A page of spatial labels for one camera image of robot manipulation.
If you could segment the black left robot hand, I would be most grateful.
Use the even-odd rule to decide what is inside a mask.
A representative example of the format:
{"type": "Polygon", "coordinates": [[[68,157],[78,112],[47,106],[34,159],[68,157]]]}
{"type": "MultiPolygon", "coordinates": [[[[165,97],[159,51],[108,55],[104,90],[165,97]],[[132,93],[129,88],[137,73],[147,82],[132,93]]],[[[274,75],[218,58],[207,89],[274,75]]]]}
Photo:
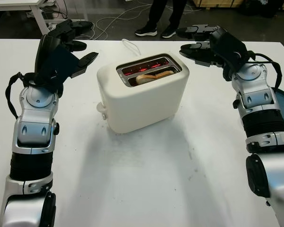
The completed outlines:
{"type": "Polygon", "coordinates": [[[67,19],[42,36],[35,59],[34,83],[54,93],[63,87],[64,81],[76,77],[96,59],[97,52],[77,58],[73,52],[87,48],[84,42],[75,38],[93,27],[89,21],[67,19]]]}

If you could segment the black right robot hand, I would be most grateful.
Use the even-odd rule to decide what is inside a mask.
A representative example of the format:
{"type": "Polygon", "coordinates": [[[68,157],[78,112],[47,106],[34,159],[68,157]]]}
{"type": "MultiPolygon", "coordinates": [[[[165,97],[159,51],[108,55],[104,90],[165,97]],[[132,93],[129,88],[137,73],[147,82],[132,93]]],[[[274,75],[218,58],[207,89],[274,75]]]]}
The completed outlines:
{"type": "Polygon", "coordinates": [[[248,61],[245,44],[220,26],[192,25],[177,29],[176,34],[194,41],[181,46],[179,53],[195,64],[228,66],[237,72],[248,61]]]}

